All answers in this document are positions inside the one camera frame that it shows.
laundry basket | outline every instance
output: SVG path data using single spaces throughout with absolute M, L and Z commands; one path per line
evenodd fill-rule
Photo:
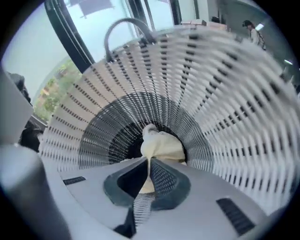
M 144 37 L 109 51 L 110 32 L 125 21 Z M 105 50 L 56 109 L 40 144 L 43 162 L 64 176 L 125 167 L 126 158 L 138 164 L 142 130 L 153 123 L 182 142 L 195 175 L 227 181 L 266 215 L 288 203 L 299 181 L 299 100 L 267 52 L 208 27 L 150 32 L 134 19 L 109 29 Z M 138 195 L 136 208 L 154 198 Z

person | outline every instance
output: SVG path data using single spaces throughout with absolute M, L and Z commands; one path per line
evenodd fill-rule
M 263 38 L 262 34 L 255 29 L 255 26 L 253 25 L 253 23 L 250 22 L 249 20 L 245 20 L 243 22 L 243 27 L 247 27 L 247 29 L 249 30 L 250 39 L 251 39 L 252 43 L 260 46 L 265 51 L 266 45 L 264 43 L 264 38 Z

white wall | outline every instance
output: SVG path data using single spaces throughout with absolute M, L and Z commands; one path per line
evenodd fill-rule
M 210 21 L 210 18 L 208 14 L 207 1 L 211 1 L 211 0 L 197 0 L 198 8 L 199 8 L 199 18 L 208 23 Z
M 191 21 L 196 19 L 195 6 L 193 0 L 179 0 L 178 2 L 182 21 Z

white cloth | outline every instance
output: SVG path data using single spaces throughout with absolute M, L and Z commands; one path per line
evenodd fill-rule
M 173 160 L 185 164 L 185 155 L 181 142 L 171 134 L 159 132 L 153 124 L 147 125 L 142 132 L 141 153 L 148 160 L 148 177 L 140 193 L 154 192 L 153 183 L 149 177 L 150 160 L 156 157 L 160 160 Z

woven basket wall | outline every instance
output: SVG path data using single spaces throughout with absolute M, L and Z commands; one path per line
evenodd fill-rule
M 143 127 L 177 136 L 190 167 L 212 172 L 271 213 L 299 179 L 300 108 L 277 63 L 209 28 L 155 33 L 88 68 L 56 109 L 40 154 L 58 171 L 139 157 Z

